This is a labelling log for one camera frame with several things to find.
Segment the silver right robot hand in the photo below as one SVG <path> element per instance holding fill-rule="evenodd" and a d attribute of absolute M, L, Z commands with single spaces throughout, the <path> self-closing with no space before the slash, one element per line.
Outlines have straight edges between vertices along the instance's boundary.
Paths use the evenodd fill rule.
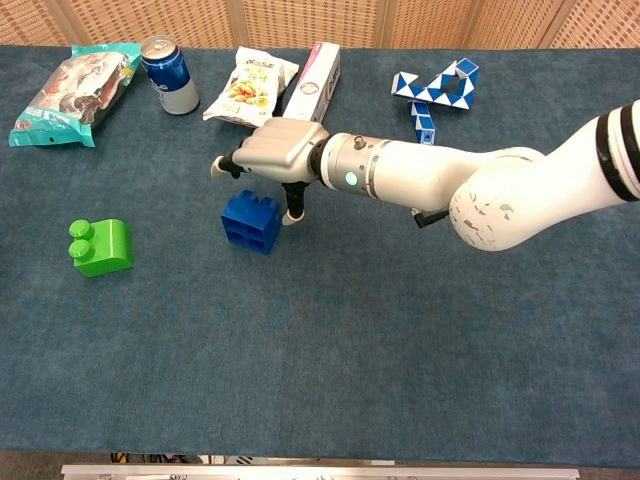
<path fill-rule="evenodd" d="M 213 178 L 228 174 L 237 179 L 253 173 L 280 183 L 286 193 L 282 224 L 304 217 L 304 193 L 318 179 L 310 157 L 319 152 L 329 133 L 317 122 L 273 117 L 256 128 L 232 153 L 217 156 L 210 167 Z"/>

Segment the blue toy brick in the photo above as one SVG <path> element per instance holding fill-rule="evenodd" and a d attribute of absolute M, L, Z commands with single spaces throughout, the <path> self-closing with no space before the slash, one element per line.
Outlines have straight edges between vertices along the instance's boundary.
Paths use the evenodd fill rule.
<path fill-rule="evenodd" d="M 271 252 L 281 226 L 275 199 L 243 190 L 228 201 L 220 217 L 230 243 L 264 255 Z"/>

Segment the green toy brick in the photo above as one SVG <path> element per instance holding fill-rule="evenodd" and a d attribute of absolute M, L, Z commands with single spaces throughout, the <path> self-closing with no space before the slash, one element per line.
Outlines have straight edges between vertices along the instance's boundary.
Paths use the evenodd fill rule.
<path fill-rule="evenodd" d="M 68 254 L 74 268 L 84 276 L 96 277 L 134 266 L 132 231 L 125 222 L 78 219 L 70 224 L 68 233 L 72 239 Z"/>

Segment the white nut snack bag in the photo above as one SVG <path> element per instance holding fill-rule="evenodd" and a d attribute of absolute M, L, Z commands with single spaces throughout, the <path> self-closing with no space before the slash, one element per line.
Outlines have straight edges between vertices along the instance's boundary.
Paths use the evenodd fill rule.
<path fill-rule="evenodd" d="M 262 127 L 273 116 L 279 96 L 299 71 L 299 65 L 266 51 L 240 46 L 236 66 L 202 119 L 218 118 L 247 127 Z"/>

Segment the white pink toothpaste box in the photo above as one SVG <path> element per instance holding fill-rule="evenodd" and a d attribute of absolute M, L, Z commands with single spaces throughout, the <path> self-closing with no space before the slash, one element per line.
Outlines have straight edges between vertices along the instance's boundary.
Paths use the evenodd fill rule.
<path fill-rule="evenodd" d="M 282 116 L 321 123 L 340 77 L 339 44 L 316 42 Z"/>

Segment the blue soda can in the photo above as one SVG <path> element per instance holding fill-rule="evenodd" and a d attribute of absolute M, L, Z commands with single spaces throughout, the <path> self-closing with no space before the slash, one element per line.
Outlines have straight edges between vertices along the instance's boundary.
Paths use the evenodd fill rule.
<path fill-rule="evenodd" d="M 192 112 L 200 102 L 182 50 L 166 35 L 154 35 L 141 44 L 141 61 L 162 108 L 172 115 Z"/>

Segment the wicker folding screen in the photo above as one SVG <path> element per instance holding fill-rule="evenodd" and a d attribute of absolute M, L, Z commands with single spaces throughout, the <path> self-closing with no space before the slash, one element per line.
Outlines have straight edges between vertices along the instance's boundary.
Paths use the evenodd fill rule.
<path fill-rule="evenodd" d="M 0 0 L 0 45 L 640 47 L 640 0 Z"/>

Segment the blue white snake puzzle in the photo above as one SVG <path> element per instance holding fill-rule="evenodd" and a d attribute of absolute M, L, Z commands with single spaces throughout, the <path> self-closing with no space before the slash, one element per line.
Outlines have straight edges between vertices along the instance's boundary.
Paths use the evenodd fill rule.
<path fill-rule="evenodd" d="M 479 66 L 468 58 L 452 62 L 424 86 L 416 83 L 419 78 L 417 74 L 398 72 L 394 75 L 391 94 L 407 100 L 416 139 L 420 144 L 433 145 L 435 142 L 436 129 L 429 104 L 469 110 L 474 102 L 478 76 Z"/>

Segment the blue felt table cloth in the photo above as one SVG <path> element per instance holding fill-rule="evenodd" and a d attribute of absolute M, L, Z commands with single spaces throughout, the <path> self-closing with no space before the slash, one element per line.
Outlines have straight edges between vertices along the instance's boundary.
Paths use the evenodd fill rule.
<path fill-rule="evenodd" d="M 8 134 L 66 48 L 0 46 L 0 450 L 640 465 L 640 202 L 488 253 L 330 191 L 262 255 L 214 179 L 245 130 L 166 114 L 144 72 L 95 145 Z M 70 224 L 134 266 L 86 277 Z"/>

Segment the teal snack bag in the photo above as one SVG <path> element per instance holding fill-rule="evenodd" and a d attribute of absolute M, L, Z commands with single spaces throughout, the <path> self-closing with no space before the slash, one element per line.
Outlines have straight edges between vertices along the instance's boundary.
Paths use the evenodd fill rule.
<path fill-rule="evenodd" d="M 95 145 L 93 131 L 129 86 L 139 43 L 74 45 L 15 121 L 11 147 Z"/>

